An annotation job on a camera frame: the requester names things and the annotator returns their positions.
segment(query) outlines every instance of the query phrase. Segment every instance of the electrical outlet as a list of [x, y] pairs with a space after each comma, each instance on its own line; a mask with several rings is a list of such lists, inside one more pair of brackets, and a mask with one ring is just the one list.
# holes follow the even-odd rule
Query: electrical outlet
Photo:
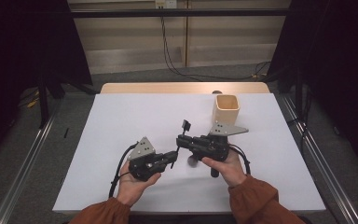
[[165, 8], [165, 0], [156, 0], [156, 9]]
[[165, 0], [165, 8], [177, 8], [176, 0]]

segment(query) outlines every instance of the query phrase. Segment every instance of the beige cup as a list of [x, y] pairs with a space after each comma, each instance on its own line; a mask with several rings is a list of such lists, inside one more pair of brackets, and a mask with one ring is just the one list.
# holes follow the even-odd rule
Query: beige cup
[[219, 121], [226, 124], [234, 125], [240, 112], [240, 103], [237, 96], [219, 94], [213, 105], [213, 122]]

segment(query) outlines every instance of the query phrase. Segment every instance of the black curtain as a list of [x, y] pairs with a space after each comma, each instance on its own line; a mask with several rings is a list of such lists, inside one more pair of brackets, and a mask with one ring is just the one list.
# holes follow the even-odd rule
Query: black curtain
[[40, 76], [55, 97], [60, 83], [92, 84], [74, 20], [57, 13], [69, 11], [65, 0], [0, 1], [0, 140]]
[[358, 155], [358, 1], [331, 6], [305, 75], [314, 96]]

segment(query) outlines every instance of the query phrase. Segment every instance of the orange sleeve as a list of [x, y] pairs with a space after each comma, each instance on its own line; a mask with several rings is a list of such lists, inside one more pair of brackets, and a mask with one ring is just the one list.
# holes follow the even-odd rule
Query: orange sleeve
[[303, 223], [278, 202], [278, 191], [267, 182], [248, 175], [235, 188], [229, 188], [229, 202], [238, 224]]
[[69, 224], [127, 224], [130, 207], [110, 198], [103, 203], [96, 203], [83, 209]]

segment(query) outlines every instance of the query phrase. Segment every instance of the fingers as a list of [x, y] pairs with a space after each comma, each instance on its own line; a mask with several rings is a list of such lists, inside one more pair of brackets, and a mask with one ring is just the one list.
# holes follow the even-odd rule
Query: fingers
[[213, 159], [208, 158], [208, 157], [202, 158], [202, 162], [205, 165], [207, 165], [207, 166], [209, 166], [211, 168], [214, 168], [215, 170], [217, 170], [220, 173], [223, 173], [223, 171], [225, 169], [225, 164], [223, 164], [220, 161], [214, 161]]
[[147, 186], [149, 187], [156, 184], [156, 182], [159, 180], [160, 177], [161, 177], [161, 173], [156, 173], [150, 176], [150, 178], [146, 181]]
[[130, 163], [128, 161], [126, 161], [124, 163], [123, 167], [121, 167], [121, 169], [120, 169], [120, 174], [123, 175], [123, 174], [127, 173], [130, 170], [129, 167], [130, 167]]

